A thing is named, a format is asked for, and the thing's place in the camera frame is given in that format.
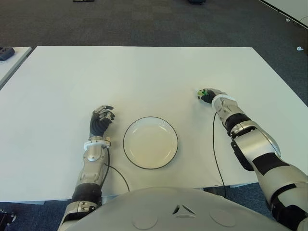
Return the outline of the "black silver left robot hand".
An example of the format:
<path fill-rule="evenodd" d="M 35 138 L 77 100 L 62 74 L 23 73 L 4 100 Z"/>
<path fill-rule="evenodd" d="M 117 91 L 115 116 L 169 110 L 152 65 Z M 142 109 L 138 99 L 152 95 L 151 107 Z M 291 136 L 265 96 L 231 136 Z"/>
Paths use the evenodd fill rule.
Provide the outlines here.
<path fill-rule="evenodd" d="M 109 125 L 115 118 L 112 112 L 114 108 L 108 105 L 102 105 L 96 108 L 90 119 L 90 137 L 103 136 Z"/>

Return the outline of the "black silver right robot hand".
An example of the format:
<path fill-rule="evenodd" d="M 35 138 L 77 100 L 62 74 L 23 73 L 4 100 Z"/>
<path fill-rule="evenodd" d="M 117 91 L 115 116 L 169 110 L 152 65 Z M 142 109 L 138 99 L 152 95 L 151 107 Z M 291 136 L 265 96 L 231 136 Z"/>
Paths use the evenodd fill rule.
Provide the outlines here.
<path fill-rule="evenodd" d="M 221 94 L 226 95 L 225 92 L 220 91 L 218 89 L 213 89 L 213 88 L 202 89 L 200 93 L 201 93 L 201 96 L 199 98 L 205 103 L 212 103 L 213 99 L 217 95 L 221 95 Z"/>

